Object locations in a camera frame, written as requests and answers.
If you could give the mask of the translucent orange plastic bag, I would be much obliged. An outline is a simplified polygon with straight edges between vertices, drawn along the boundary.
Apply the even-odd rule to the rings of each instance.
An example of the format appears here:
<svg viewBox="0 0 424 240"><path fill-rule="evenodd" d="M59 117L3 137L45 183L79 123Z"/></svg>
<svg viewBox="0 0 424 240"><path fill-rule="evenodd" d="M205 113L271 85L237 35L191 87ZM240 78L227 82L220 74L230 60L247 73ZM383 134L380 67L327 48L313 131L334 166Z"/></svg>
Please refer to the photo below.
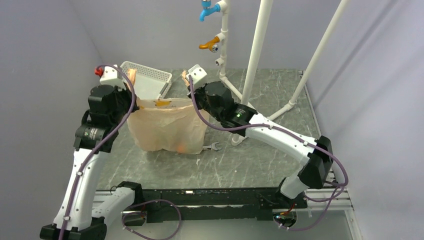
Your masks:
<svg viewBox="0 0 424 240"><path fill-rule="evenodd" d="M166 150L197 155L203 151L206 124L190 98L140 99L126 120L135 144L147 152Z"/></svg>

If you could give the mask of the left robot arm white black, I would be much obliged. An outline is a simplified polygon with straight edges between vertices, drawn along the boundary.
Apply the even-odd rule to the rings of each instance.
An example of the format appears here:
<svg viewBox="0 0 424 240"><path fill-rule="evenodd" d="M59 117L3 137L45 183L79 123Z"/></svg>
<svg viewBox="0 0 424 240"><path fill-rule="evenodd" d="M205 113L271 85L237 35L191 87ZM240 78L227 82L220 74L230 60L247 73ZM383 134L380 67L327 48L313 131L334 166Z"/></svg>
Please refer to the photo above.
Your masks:
<svg viewBox="0 0 424 240"><path fill-rule="evenodd" d="M93 213L101 170L113 143L131 113L139 108L134 88L126 84L98 85L90 90L88 109L73 143L73 163L60 209L51 224L41 228L42 240L103 240L109 213Z"/></svg>

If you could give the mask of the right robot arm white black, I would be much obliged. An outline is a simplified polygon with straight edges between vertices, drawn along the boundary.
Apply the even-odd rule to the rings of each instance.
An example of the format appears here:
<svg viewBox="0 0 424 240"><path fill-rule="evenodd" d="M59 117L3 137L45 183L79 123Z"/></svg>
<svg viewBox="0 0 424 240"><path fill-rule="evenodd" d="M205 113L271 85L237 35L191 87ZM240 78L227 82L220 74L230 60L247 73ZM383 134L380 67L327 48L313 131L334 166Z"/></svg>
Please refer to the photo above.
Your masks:
<svg viewBox="0 0 424 240"><path fill-rule="evenodd" d="M266 143L297 160L300 170L282 180L276 203L289 207L307 189L321 189L333 164L331 141L304 136L267 119L257 110L234 101L231 91L215 81L189 88L197 110L204 110L220 123L218 130Z"/></svg>

